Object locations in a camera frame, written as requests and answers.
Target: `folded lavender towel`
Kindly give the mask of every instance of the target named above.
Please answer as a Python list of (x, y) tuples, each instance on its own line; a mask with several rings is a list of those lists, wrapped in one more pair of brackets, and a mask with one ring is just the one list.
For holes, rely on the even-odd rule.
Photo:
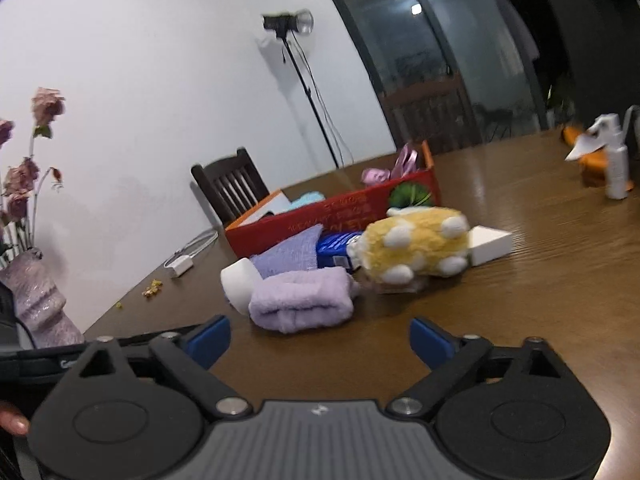
[(256, 325), (284, 334), (334, 326), (351, 317), (359, 290), (342, 267), (284, 272), (255, 287), (249, 315)]
[(250, 258), (263, 278), (291, 270), (318, 268), (316, 245), (322, 233), (322, 224), (316, 224), (297, 235), (280, 242), (271, 249)]

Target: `dried rose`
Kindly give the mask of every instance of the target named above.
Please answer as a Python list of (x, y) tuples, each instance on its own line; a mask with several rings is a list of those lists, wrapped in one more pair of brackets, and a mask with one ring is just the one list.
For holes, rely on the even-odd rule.
[(13, 129), (14, 124), (11, 121), (0, 119), (0, 146), (11, 139), (11, 130)]
[(36, 119), (36, 126), (49, 126), (56, 116), (65, 112), (65, 98), (59, 90), (52, 88), (38, 88), (35, 97), (31, 100), (31, 110)]
[(27, 203), (29, 201), (29, 193), (21, 191), (13, 193), (6, 201), (6, 211), (13, 221), (21, 220), (27, 216)]
[(4, 195), (9, 196), (22, 191), (33, 191), (31, 175), (25, 171), (22, 165), (18, 168), (9, 168), (4, 178)]
[(18, 167), (21, 171), (23, 171), (31, 181), (35, 181), (40, 176), (40, 168), (33, 161), (32, 158), (26, 156), (22, 162), (22, 164)]

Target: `blue package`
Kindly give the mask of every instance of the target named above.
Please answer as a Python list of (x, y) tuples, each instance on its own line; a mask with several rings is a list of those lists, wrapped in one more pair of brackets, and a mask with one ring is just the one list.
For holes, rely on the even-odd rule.
[(344, 267), (349, 273), (355, 272), (360, 267), (360, 263), (349, 256), (347, 245), (360, 238), (362, 232), (337, 233), (321, 237), (316, 245), (318, 269)]

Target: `green leaf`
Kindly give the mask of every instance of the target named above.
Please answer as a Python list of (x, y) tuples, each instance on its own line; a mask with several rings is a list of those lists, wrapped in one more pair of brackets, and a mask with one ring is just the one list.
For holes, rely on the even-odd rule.
[(44, 126), (35, 127), (33, 131), (33, 136), (34, 137), (43, 136), (43, 137), (47, 137), (47, 139), (50, 139), (51, 137), (53, 137), (53, 132), (51, 131), (51, 127), (48, 124), (44, 124)]

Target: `white paper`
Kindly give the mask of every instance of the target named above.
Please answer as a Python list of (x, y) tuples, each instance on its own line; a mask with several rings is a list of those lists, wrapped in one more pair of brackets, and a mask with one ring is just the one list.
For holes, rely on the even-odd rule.
[(587, 134), (580, 134), (575, 140), (575, 146), (571, 150), (571, 153), (566, 156), (565, 160), (578, 160), (583, 155), (597, 152), (600, 148), (603, 148), (606, 142), (600, 136), (592, 136)]
[(258, 204), (258, 206), (258, 209), (256, 209), (256, 211), (249, 215), (240, 225), (247, 225), (257, 222), (260, 218), (267, 215), (268, 213), (278, 215), (280, 213), (287, 212), (291, 207), (291, 202), (283, 192), (279, 192), (268, 202), (266, 202), (266, 199), (262, 200)]

